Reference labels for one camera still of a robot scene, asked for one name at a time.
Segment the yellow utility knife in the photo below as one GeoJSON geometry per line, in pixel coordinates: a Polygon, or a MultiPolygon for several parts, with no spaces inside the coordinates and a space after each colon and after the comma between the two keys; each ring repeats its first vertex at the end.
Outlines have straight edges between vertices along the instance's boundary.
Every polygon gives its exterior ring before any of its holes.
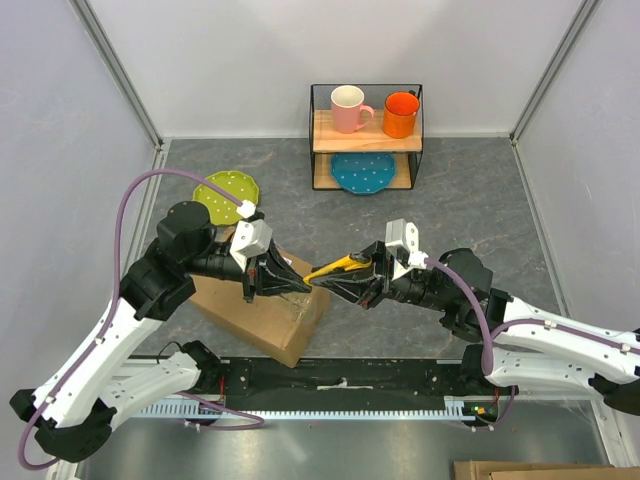
{"type": "Polygon", "coordinates": [[[353,252],[322,267],[314,267],[312,271],[303,278],[303,281],[307,285],[310,285],[312,279],[324,277],[336,271],[347,272],[367,268],[371,264],[372,259],[370,255],[353,252]]]}

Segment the brown cardboard express box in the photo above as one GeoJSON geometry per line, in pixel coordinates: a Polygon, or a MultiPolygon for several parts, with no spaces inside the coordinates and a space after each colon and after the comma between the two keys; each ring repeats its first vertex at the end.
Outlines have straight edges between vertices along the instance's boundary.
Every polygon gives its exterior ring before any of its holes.
{"type": "MultiPolygon", "coordinates": [[[[227,235],[209,254],[193,260],[189,273],[195,293],[190,302],[219,328],[293,367],[329,307],[329,293],[312,288],[309,294],[256,296],[247,303],[241,283],[246,265],[240,267],[231,256],[232,239],[227,235]]],[[[305,261],[286,252],[280,254],[301,277],[311,272],[311,265],[305,261]]]]}

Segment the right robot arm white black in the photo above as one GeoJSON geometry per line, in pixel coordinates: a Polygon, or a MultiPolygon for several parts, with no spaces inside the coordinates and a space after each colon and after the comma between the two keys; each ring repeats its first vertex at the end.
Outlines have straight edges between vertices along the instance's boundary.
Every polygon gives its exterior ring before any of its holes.
{"type": "Polygon", "coordinates": [[[492,271],[468,248],[434,258],[382,242],[315,267],[304,279],[364,309],[393,300],[442,313],[441,325],[469,344],[457,371],[469,393],[490,385],[575,389],[638,415],[637,331],[550,313],[493,287],[492,280],[492,271]]]}

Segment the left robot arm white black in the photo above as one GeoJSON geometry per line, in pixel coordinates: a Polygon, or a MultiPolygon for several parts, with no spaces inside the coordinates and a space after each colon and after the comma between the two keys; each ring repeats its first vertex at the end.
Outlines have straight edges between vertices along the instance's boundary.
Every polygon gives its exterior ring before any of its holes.
{"type": "Polygon", "coordinates": [[[168,395],[219,387],[221,361],[200,341],[183,344],[127,380],[112,379],[138,345],[195,294],[194,276],[236,282],[247,302],[311,290],[280,255],[262,214],[239,222],[234,237],[219,242],[206,207],[181,202],[156,231],[74,354],[46,383],[19,390],[10,400],[27,424],[23,437],[56,459],[88,458],[125,420],[168,395]]]}

